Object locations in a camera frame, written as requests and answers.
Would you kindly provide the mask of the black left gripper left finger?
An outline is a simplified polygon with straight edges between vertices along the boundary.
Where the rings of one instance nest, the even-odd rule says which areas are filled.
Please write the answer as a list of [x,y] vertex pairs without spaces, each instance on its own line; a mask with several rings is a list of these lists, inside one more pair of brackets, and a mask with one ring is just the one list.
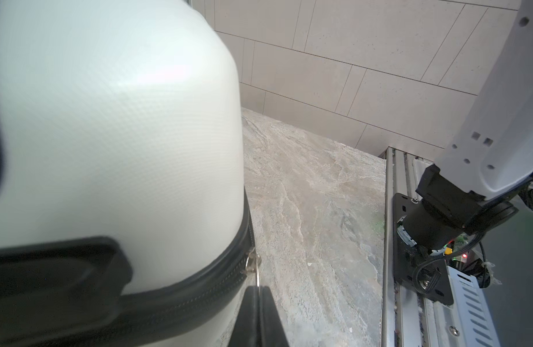
[[246,288],[228,347],[259,346],[259,286]]

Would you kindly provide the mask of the silver zipper pull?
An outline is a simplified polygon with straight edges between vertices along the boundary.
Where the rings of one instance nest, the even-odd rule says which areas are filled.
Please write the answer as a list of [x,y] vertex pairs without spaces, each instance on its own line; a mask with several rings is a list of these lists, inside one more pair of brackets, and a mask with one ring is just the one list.
[[249,250],[249,253],[247,254],[243,273],[248,277],[253,277],[255,281],[255,286],[257,287],[261,286],[259,275],[259,269],[261,264],[262,259],[259,253],[257,252],[256,247],[251,248]]

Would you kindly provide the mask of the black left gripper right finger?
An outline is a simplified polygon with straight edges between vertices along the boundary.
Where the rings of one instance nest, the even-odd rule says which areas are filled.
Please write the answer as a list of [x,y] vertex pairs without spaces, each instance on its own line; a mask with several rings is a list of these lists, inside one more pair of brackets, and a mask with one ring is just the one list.
[[287,337],[268,286],[259,288],[259,345],[263,347],[289,347]]

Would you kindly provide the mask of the white hard-shell suitcase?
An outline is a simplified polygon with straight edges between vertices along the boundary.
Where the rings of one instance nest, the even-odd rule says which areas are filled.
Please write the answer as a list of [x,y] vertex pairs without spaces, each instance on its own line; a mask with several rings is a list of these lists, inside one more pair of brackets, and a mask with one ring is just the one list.
[[0,346],[215,346],[254,246],[236,63],[184,1],[0,1]]

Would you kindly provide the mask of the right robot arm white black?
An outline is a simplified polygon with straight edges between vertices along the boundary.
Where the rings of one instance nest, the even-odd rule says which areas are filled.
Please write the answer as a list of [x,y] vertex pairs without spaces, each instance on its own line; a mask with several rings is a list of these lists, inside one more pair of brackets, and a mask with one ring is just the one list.
[[460,131],[423,172],[418,199],[396,194],[396,282],[434,302],[454,302],[444,248],[474,248],[517,213],[512,198],[533,180],[533,1],[522,2],[505,46]]

